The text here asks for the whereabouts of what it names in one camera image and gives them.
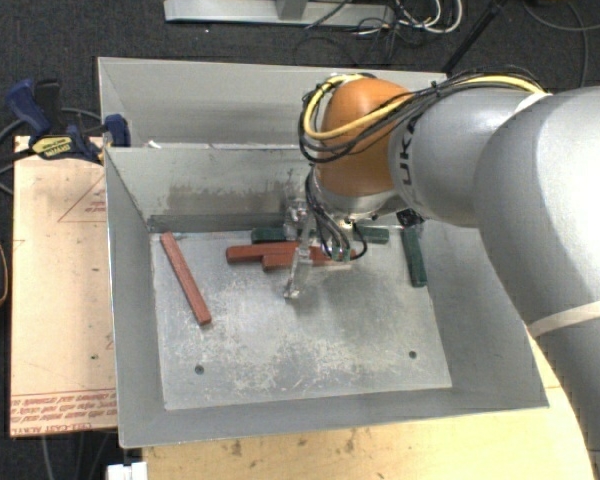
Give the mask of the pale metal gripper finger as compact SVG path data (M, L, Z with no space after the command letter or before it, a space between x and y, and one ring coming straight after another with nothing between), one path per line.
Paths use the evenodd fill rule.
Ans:
M309 216L308 204L305 200L295 199L287 204L283 233L287 241L297 241L300 239Z
M308 247L298 247L293 255L289 277L283 292L285 299L299 297L309 277L313 262Z

